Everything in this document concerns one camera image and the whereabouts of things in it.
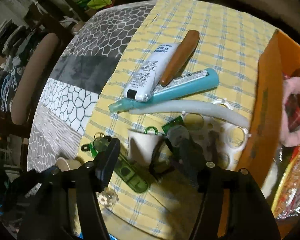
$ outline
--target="metal bolt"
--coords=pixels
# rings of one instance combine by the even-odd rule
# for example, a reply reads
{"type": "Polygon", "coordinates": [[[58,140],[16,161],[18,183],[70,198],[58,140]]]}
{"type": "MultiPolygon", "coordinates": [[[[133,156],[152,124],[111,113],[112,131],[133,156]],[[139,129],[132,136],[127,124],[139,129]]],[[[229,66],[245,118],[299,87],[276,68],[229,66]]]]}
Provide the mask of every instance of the metal bolt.
{"type": "Polygon", "coordinates": [[[207,162],[206,165],[208,168],[214,168],[214,166],[216,166],[213,162],[207,162]]]}
{"type": "Polygon", "coordinates": [[[248,175],[249,172],[247,169],[241,169],[240,172],[243,174],[243,175],[248,175]]]}
{"type": "Polygon", "coordinates": [[[59,173],[59,169],[58,168],[55,168],[51,173],[53,174],[53,175],[56,175],[56,174],[58,174],[59,173]]]}
{"type": "Polygon", "coordinates": [[[84,164],[84,166],[86,166],[87,168],[91,168],[91,167],[93,167],[93,162],[86,162],[85,164],[84,164]]]}

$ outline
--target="pink cloth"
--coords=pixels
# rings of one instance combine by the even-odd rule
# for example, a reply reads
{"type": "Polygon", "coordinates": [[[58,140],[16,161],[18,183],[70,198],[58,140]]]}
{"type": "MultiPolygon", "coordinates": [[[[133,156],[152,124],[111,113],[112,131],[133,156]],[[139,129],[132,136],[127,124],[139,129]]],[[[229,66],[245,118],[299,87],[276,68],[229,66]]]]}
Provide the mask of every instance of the pink cloth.
{"type": "Polygon", "coordinates": [[[283,81],[280,141],[286,147],[300,145],[300,130],[291,133],[289,132],[288,117],[284,106],[288,100],[289,95],[291,94],[300,94],[300,77],[292,77],[283,81]]]}

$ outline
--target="brown sofa armrest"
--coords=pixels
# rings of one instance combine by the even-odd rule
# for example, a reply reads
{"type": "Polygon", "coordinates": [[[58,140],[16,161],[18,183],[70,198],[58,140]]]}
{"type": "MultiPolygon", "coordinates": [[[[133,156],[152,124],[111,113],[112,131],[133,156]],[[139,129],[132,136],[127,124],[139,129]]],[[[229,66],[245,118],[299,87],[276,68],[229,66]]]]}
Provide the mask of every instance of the brown sofa armrest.
{"type": "Polygon", "coordinates": [[[36,91],[37,83],[48,65],[52,55],[60,44],[60,40],[54,33],[47,34],[30,58],[18,89],[13,99],[11,119],[14,124],[24,124],[29,116],[31,99],[36,91]]]}

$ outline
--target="stack of clothes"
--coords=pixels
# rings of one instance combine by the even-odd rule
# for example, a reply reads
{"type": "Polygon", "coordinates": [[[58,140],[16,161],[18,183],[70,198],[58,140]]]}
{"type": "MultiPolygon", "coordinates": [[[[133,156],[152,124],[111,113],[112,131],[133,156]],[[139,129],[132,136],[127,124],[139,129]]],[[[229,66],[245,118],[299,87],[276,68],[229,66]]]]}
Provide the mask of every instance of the stack of clothes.
{"type": "Polygon", "coordinates": [[[0,66],[0,109],[11,111],[19,82],[39,42],[47,33],[25,26],[17,27],[12,20],[0,25],[0,55],[6,62],[0,66]]]}

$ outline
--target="brown elongated object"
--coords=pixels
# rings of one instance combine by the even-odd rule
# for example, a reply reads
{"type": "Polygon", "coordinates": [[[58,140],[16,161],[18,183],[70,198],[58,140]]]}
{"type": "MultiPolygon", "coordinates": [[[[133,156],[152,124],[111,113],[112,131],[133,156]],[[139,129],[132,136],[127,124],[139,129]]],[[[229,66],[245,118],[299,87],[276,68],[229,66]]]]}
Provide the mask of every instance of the brown elongated object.
{"type": "Polygon", "coordinates": [[[179,72],[182,66],[186,63],[189,56],[195,50],[199,42],[199,32],[196,30],[189,30],[183,41],[178,46],[168,63],[164,73],[160,78],[160,85],[165,87],[168,85],[175,75],[179,72]]]}

